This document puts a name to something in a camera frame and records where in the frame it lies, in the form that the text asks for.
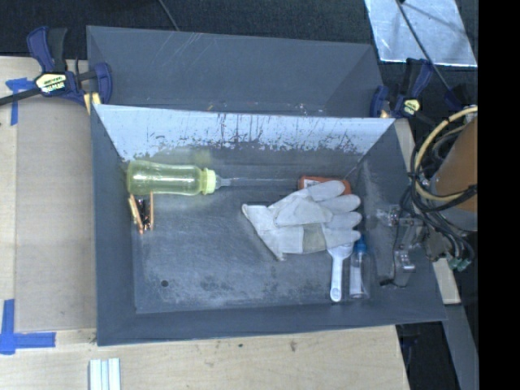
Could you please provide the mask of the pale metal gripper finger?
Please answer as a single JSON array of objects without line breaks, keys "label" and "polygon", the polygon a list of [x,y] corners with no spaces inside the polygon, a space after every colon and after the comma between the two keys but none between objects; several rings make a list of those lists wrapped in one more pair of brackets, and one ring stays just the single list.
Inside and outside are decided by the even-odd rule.
[{"label": "pale metal gripper finger", "polygon": [[395,249],[392,256],[391,273],[380,280],[380,286],[393,285],[406,288],[411,275],[416,271],[416,265],[410,259],[410,253],[404,249]]},{"label": "pale metal gripper finger", "polygon": [[397,204],[377,208],[375,216],[384,226],[399,226],[401,222],[401,207]]}]

